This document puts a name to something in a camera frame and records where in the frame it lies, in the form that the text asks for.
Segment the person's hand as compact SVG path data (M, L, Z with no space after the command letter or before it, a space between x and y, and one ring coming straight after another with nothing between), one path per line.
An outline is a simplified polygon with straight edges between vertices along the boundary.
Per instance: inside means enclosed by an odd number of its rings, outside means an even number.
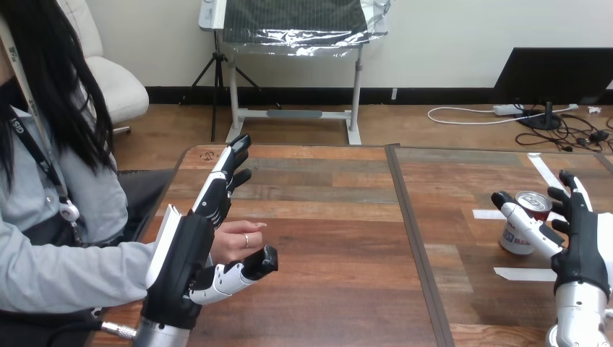
M262 229L266 223L247 220L224 222L216 231L210 250L214 265L239 261L254 254L264 245Z

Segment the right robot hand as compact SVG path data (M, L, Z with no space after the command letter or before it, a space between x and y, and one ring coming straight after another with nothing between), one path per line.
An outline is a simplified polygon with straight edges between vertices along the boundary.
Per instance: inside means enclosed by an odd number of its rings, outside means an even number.
M550 259L556 273L554 291L568 283L595 286L609 301L612 295L612 258L606 256L605 236L612 234L607 221L611 213L595 213L588 193L579 178L566 170L559 172L564 189L549 187L547 194L554 199L552 211L563 216L552 225L532 218L518 201L505 191L494 192L491 201L514 229L522 233L536 250Z

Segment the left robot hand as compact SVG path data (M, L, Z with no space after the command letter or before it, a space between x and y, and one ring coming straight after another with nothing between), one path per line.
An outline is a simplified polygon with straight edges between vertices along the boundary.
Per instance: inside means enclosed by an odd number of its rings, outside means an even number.
M235 188L251 178L249 169L239 168L251 144L243 134L224 148L186 215L167 207L145 276L144 319L192 330L204 305L227 299L278 270L278 253L269 245L227 265L206 263Z

